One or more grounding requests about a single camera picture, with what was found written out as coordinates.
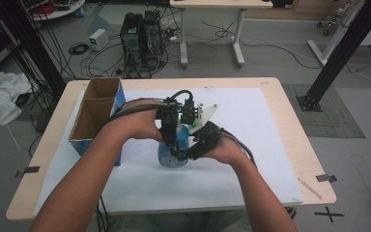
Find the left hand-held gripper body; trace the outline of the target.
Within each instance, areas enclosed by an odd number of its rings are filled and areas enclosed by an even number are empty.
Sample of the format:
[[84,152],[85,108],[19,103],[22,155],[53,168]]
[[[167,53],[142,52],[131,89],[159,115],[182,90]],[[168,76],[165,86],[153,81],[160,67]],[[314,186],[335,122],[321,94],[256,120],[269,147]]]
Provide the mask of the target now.
[[206,108],[203,103],[194,104],[192,98],[185,99],[184,103],[167,98],[157,111],[157,118],[161,121],[159,130],[162,134],[175,134],[178,126],[187,125],[188,133],[194,134],[203,129],[217,109],[217,104]]

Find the white foam mat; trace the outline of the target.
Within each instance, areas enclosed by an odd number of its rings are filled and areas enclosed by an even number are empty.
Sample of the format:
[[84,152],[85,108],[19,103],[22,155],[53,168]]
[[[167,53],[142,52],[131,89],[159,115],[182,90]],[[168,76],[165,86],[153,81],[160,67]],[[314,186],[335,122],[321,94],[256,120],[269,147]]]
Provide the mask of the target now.
[[[194,100],[216,105],[211,121],[235,135],[253,153],[260,174],[279,201],[304,201],[271,116],[265,92],[259,88],[202,87]],[[233,169],[214,159],[189,161],[166,168],[157,159],[154,140],[129,140],[121,164],[113,168],[102,193],[110,214],[241,208],[242,191]]]

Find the wooden desk with white legs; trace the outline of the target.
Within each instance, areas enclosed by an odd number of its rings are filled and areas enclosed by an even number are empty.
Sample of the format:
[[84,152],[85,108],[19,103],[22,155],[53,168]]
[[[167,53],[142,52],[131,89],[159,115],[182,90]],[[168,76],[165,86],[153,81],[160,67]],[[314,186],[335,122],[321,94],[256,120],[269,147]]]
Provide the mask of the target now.
[[237,59],[237,64],[242,67],[245,64],[243,52],[240,46],[240,36],[243,28],[244,14],[248,9],[271,9],[271,0],[170,0],[170,6],[181,10],[181,41],[180,41],[180,65],[187,68],[187,41],[186,41],[186,9],[187,8],[232,8],[238,10],[237,29],[235,36],[231,38],[231,45]]

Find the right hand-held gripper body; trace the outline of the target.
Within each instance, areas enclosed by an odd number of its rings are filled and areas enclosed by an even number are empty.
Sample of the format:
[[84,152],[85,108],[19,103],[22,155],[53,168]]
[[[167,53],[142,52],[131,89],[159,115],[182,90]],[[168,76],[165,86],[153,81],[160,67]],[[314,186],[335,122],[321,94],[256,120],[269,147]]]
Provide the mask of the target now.
[[215,148],[219,141],[220,135],[221,128],[215,123],[208,121],[203,128],[196,131],[192,136],[196,142],[201,141],[205,145],[205,154],[207,154]]

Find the person's right hand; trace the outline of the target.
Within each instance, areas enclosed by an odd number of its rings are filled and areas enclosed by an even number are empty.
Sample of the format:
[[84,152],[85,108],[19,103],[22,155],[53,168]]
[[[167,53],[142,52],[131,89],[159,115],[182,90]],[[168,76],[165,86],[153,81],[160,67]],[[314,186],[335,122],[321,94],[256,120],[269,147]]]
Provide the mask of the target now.
[[204,158],[215,159],[221,163],[236,166],[244,162],[250,162],[248,156],[241,147],[231,138],[221,137],[218,144]]

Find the white metal stand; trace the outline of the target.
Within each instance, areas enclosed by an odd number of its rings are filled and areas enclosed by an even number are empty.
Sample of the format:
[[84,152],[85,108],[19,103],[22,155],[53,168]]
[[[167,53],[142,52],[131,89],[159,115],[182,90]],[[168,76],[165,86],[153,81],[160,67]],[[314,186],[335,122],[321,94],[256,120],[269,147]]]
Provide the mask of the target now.
[[[347,0],[345,6],[343,8],[339,8],[334,16],[326,16],[317,23],[317,26],[321,27],[324,20],[328,21],[328,26],[324,29],[325,36],[329,34],[329,29],[332,26],[337,27],[335,33],[323,51],[321,51],[313,41],[307,42],[308,46],[311,48],[322,66],[328,62],[328,58],[334,49],[339,45],[364,2],[365,0]],[[361,44],[371,47],[371,31]]]

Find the blue bottle with white cap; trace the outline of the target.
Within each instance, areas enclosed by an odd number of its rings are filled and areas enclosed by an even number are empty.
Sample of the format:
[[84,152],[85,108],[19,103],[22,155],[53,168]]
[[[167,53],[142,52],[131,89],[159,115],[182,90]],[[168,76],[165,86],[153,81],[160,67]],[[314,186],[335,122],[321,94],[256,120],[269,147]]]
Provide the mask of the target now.
[[158,144],[158,150],[157,150],[158,161],[163,167],[178,168],[178,167],[185,166],[187,164],[188,159],[184,161],[178,161],[177,159],[174,159],[174,158],[165,159],[161,154],[163,152],[163,146],[164,146],[164,142],[160,142]]

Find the black metal post with base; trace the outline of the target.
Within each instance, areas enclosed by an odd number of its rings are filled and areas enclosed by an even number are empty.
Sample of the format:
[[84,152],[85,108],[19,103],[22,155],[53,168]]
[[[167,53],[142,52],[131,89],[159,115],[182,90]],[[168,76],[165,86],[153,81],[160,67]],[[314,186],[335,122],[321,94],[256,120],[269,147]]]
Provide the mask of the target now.
[[319,102],[323,95],[370,31],[371,0],[365,0],[310,89],[304,96],[297,97],[302,111],[321,111]]

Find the thin wooden stick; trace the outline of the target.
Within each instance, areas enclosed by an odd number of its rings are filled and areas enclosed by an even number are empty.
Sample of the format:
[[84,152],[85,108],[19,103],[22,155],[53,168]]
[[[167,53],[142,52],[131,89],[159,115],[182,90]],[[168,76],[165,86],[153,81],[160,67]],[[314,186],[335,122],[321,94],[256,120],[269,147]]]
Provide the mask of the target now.
[[322,195],[320,195],[313,187],[308,185],[303,179],[298,178],[298,180],[305,186],[306,189],[308,189],[311,193],[313,193],[318,199],[320,200],[323,199]]

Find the round white table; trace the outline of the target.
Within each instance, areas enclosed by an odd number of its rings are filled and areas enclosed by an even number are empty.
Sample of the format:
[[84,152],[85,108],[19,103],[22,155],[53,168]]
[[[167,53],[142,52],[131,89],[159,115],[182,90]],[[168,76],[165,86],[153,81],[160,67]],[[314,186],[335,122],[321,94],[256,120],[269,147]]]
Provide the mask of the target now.
[[84,16],[83,5],[85,0],[68,0],[66,5],[40,5],[32,11],[35,21],[49,20],[64,15],[75,14],[76,17]]

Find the person's left hand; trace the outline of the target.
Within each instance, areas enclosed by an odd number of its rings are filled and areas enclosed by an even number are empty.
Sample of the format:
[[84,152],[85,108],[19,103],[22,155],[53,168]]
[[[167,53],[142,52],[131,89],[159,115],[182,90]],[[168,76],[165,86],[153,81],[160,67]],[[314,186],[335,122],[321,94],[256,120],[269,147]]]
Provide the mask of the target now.
[[107,123],[103,131],[107,136],[116,136],[125,143],[129,139],[153,139],[161,141],[162,135],[156,126],[157,107],[161,101],[141,99],[126,103],[123,110],[143,108],[143,111],[121,116]]

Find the cardboard box with blue sides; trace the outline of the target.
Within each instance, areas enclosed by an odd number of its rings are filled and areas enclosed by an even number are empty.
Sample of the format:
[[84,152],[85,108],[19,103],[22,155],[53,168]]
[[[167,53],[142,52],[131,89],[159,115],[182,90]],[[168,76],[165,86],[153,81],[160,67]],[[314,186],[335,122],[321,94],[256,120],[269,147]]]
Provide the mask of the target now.
[[104,123],[126,102],[120,78],[94,78],[88,83],[72,126],[69,142],[82,156]]

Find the small white box device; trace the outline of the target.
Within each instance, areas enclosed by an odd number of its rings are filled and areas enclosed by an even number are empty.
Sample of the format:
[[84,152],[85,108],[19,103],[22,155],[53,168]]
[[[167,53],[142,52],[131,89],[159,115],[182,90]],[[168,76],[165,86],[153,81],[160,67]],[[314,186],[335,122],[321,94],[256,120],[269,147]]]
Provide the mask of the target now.
[[106,30],[98,29],[89,37],[89,41],[95,51],[101,51],[109,43]]

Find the black tape strip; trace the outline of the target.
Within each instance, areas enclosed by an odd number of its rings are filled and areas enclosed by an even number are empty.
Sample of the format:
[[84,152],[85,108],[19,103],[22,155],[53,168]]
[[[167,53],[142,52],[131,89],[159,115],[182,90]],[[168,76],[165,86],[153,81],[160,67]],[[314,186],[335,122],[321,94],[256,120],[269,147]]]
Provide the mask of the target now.
[[40,168],[41,168],[40,166],[28,166],[25,167],[22,171],[16,171],[14,176],[16,178],[23,178],[25,174],[38,173]]
[[318,182],[328,181],[328,182],[332,183],[332,182],[337,181],[337,179],[334,175],[329,175],[329,174],[318,175],[318,176],[316,176],[316,179],[318,180]]

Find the black tape cross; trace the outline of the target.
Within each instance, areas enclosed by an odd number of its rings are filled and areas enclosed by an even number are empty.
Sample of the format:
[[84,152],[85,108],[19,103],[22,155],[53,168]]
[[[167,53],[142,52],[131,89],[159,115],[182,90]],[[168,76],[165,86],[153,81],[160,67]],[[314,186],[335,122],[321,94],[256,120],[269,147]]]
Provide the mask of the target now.
[[341,213],[332,212],[329,207],[325,207],[322,212],[314,212],[314,215],[319,217],[327,217],[330,223],[334,223],[334,218],[344,217],[344,215]]

